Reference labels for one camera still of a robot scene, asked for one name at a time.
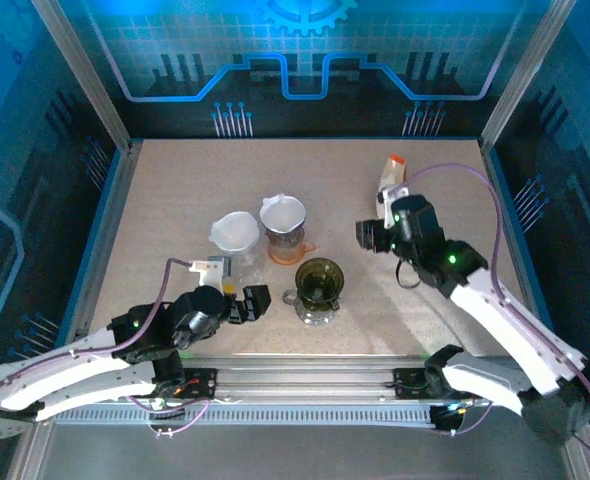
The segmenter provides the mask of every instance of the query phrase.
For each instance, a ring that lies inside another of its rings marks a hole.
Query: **gear graphic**
[[[356,0],[261,0],[258,4],[264,20],[304,36],[335,28],[336,20],[345,20],[347,10],[357,7]]]
[[[35,30],[30,0],[0,0],[0,34],[17,51],[22,51]]]

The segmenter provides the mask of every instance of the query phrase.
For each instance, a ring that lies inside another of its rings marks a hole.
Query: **white plastic measuring cup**
[[[259,227],[249,212],[233,212],[213,223],[208,239],[231,257],[231,280],[237,286],[262,281],[264,257],[257,248]]]

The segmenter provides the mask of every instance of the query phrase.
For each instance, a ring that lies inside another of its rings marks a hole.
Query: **table surface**
[[[233,211],[259,220],[262,199],[286,193],[307,208],[306,235],[318,245],[306,255],[328,257],[345,276],[341,309],[331,324],[311,327],[282,293],[294,288],[298,265],[266,262],[273,297],[255,323],[223,325],[191,347],[196,354],[431,354],[448,343],[476,355],[503,355],[500,345],[468,314],[421,285],[402,290],[397,259],[361,250],[355,222],[375,217],[375,194],[390,153],[407,159],[408,173],[445,162],[484,170],[473,140],[146,140],[138,159],[93,316],[92,331],[134,305],[153,302],[168,257],[206,259],[212,222]],[[433,203],[447,238],[470,243],[490,259],[495,210],[486,188],[464,173],[446,171],[413,184]],[[411,282],[410,268],[401,279]],[[506,243],[499,272],[522,298]],[[193,289],[197,275],[174,266],[165,300]]]

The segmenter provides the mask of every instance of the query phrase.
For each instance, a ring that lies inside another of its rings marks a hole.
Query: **white container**
[[[265,198],[259,218],[266,228],[268,256],[279,265],[299,262],[315,246],[304,242],[306,208],[295,197],[280,193]]]
[[[208,239],[231,257],[231,280],[239,287],[262,282],[264,257],[257,246],[259,227],[249,212],[233,212],[214,222]]]
[[[406,160],[400,156],[390,154],[384,163],[384,171],[379,179],[377,193],[389,185],[398,185],[406,181]],[[375,200],[377,218],[384,218],[384,205]]]

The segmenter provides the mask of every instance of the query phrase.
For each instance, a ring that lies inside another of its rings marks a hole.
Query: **measuring cup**
[[[249,212],[233,212],[214,222],[208,239],[231,257],[231,279],[244,287],[261,283],[264,258],[257,247],[259,227]]]
[[[266,228],[268,256],[280,265],[299,262],[315,246],[304,242],[306,208],[295,197],[280,193],[265,198],[259,217]]]

